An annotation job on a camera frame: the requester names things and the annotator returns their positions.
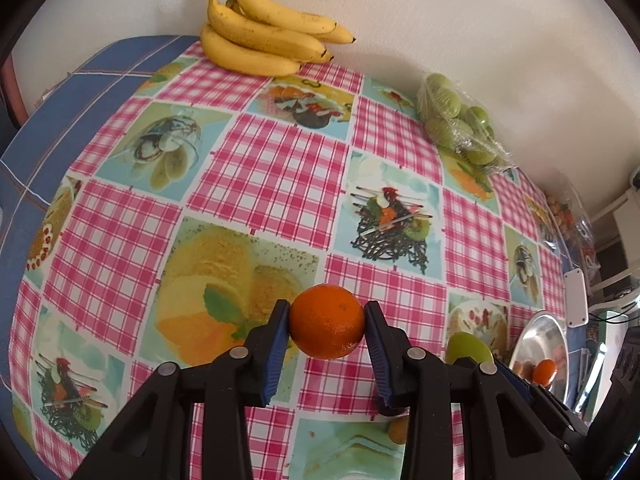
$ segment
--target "tangerine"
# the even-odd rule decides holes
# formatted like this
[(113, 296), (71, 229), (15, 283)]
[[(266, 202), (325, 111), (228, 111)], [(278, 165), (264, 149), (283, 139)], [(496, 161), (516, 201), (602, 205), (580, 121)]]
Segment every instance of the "tangerine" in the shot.
[(546, 388), (556, 378), (557, 373), (558, 367), (556, 366), (556, 363), (551, 359), (543, 359), (533, 370), (531, 382)]
[(364, 335), (364, 311), (348, 290), (321, 283), (293, 301), (289, 333), (310, 357), (337, 359), (350, 354)]

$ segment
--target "white power strip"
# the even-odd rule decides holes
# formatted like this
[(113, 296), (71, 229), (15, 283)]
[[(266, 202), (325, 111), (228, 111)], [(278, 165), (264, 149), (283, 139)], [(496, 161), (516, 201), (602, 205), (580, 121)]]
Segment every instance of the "white power strip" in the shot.
[(586, 325), (589, 321), (587, 287), (580, 267), (564, 274), (564, 300), (566, 325), (570, 328)]

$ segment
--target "pink checkered pattern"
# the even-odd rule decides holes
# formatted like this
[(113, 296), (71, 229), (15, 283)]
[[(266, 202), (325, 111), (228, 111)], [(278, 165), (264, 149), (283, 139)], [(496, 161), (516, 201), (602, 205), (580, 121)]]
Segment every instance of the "pink checkered pattern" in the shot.
[(150, 102), (151, 99), (145, 97), (130, 97), (125, 101), (98, 130), (69, 169), (92, 176)]
[(550, 251), (540, 253), (540, 271), (542, 273), (542, 299), (545, 310), (564, 319), (564, 275), (560, 259)]
[(44, 296), (78, 326), (132, 355), (180, 208), (100, 182), (82, 189)]
[(129, 374), (129, 395), (127, 399), (133, 397), (133, 395), (140, 389), (149, 376), (154, 372), (151, 366), (145, 365), (140, 361), (133, 361), (131, 364), (131, 372)]
[(447, 283), (508, 300), (502, 220), (449, 189), (443, 196)]
[(208, 59), (197, 61), (178, 74), (156, 96), (157, 99), (205, 105), (240, 111), (269, 81), (231, 72), (214, 65)]
[(312, 79), (357, 94), (364, 76), (348, 68), (333, 63), (306, 63), (298, 72), (298, 77)]
[[(256, 480), (282, 478), (282, 467), (289, 446), (294, 412), (287, 408), (245, 408), (249, 434), (249, 453)], [(191, 429), (191, 480), (202, 478), (202, 421), (204, 409), (196, 405)]]
[[(326, 283), (352, 291), (362, 304), (377, 300), (386, 320), (405, 330), (412, 344), (440, 353), (446, 289), (423, 278), (330, 254)], [(298, 405), (311, 412), (375, 413), (374, 376), (364, 341), (347, 357), (309, 358)]]
[(191, 46), (180, 55), (185, 57), (207, 57), (199, 41), (192, 43)]
[(509, 346), (513, 348), (526, 327), (538, 310), (530, 306), (511, 305), (509, 307)]
[(522, 190), (501, 174), (494, 174), (491, 182), (500, 201), (500, 214), (531, 240), (538, 240), (538, 228), (524, 200)]
[(241, 114), (188, 207), (327, 249), (347, 152), (338, 140)]
[(453, 436), (453, 480), (464, 480), (465, 439), (462, 432), (462, 411), (459, 404), (451, 405), (451, 429)]
[(518, 168), (517, 171), (520, 175), (520, 187), (522, 190), (539, 204), (546, 204), (545, 194), (540, 190), (540, 188), (530, 181), (529, 177), (525, 175), (520, 168)]
[(65, 442), (46, 422), (34, 415), (36, 452), (40, 459), (62, 480), (70, 478), (82, 462), (82, 455)]
[(39, 293), (26, 278), (23, 278), (18, 289), (14, 320), (9, 330), (9, 370), (11, 388), (19, 393), (29, 406), (31, 405), (29, 394), (31, 341), (36, 330), (39, 307)]
[(442, 168), (435, 147), (424, 137), (417, 121), (397, 110), (361, 96), (355, 111), (351, 143), (354, 148), (391, 160), (437, 184), (442, 183)]

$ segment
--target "bunch of bananas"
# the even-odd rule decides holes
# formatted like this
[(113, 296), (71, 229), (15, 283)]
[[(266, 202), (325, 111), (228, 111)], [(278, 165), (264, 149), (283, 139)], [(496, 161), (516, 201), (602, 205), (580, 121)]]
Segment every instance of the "bunch of bananas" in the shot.
[(353, 43), (346, 28), (318, 14), (272, 0), (209, 0), (200, 41), (218, 66), (249, 75), (285, 76), (301, 62), (326, 63), (334, 56), (321, 41)]

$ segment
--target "bag of green apples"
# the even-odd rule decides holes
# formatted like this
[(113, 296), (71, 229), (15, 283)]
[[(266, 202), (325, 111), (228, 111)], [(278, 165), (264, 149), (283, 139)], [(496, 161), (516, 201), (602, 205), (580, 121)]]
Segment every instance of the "bag of green apples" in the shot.
[(495, 138), (487, 111), (446, 76), (427, 75), (418, 90), (417, 109), (426, 135), (437, 145), (485, 173), (514, 167), (510, 154)]

